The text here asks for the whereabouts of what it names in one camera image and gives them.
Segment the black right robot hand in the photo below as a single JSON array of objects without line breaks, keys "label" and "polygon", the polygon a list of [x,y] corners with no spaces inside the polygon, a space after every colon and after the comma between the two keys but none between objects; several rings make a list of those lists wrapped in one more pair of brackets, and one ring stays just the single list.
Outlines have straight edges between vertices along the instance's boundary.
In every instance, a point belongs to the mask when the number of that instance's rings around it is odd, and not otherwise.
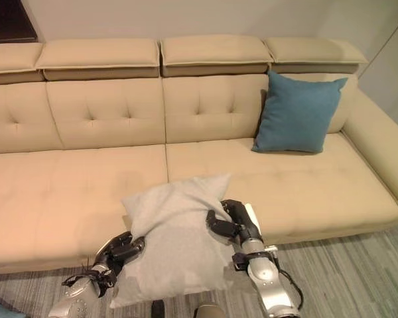
[{"label": "black right robot hand", "polygon": [[230,239],[239,237],[240,244],[247,240],[263,242],[259,222],[251,204],[243,204],[233,199],[226,199],[220,203],[230,220],[218,219],[216,212],[213,209],[209,210],[206,225],[213,233]]}]

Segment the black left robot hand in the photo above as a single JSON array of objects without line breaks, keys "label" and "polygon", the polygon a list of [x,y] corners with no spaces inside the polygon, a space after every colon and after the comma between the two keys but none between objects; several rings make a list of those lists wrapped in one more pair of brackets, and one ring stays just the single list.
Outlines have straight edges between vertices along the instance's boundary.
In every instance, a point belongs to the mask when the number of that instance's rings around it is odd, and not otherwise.
[{"label": "black left robot hand", "polygon": [[106,242],[97,252],[94,266],[104,266],[116,276],[125,264],[138,258],[145,248],[145,237],[133,238],[130,231],[126,231]]}]

